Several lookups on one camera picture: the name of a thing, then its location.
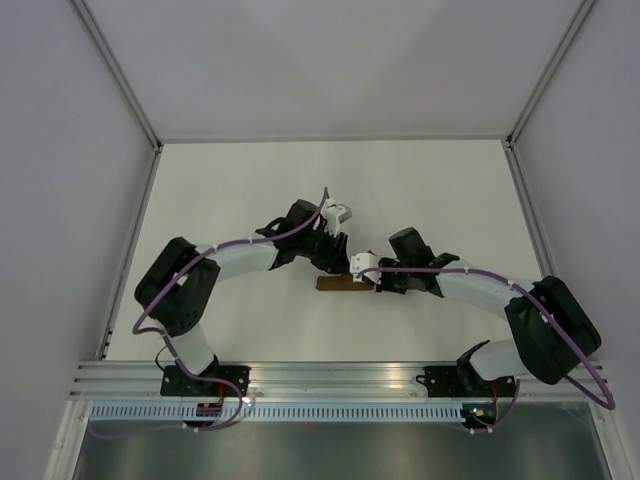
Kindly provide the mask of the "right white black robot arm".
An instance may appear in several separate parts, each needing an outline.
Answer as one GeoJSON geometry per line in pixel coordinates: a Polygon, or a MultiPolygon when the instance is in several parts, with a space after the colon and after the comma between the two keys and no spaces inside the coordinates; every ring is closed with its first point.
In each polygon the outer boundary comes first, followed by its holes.
{"type": "Polygon", "coordinates": [[[379,260],[384,271],[379,274],[378,291],[418,291],[462,301],[509,326],[509,339],[485,340],[458,358],[456,381],[469,395],[482,393],[493,380],[527,373],[555,385],[581,363],[538,305],[545,308],[584,356],[595,353],[602,345],[586,312],[567,285],[555,276],[532,282],[517,280],[511,286],[508,280],[478,274],[475,267],[456,255],[435,255],[413,227],[395,233],[389,243],[395,256],[379,260]]]}

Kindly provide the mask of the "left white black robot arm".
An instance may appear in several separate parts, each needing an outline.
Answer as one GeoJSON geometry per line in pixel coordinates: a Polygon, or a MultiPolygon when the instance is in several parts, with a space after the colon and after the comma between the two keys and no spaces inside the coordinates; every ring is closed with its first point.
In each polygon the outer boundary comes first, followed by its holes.
{"type": "Polygon", "coordinates": [[[216,284],[241,275],[281,268],[306,258],[321,272],[349,272],[348,235],[343,224],[351,209],[325,195],[319,206],[299,199],[286,215],[244,239],[199,247],[183,237],[170,240],[134,290],[143,313],[135,334],[161,336],[195,395],[218,384],[219,360],[200,325],[216,284]]]}

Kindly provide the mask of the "brown cloth napkin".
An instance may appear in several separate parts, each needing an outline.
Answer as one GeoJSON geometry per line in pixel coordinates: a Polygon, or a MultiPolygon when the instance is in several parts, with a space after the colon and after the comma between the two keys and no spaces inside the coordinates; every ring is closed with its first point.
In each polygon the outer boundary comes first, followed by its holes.
{"type": "Polygon", "coordinates": [[[318,276],[316,289],[321,292],[371,291],[375,289],[369,280],[354,281],[350,275],[318,276]]]}

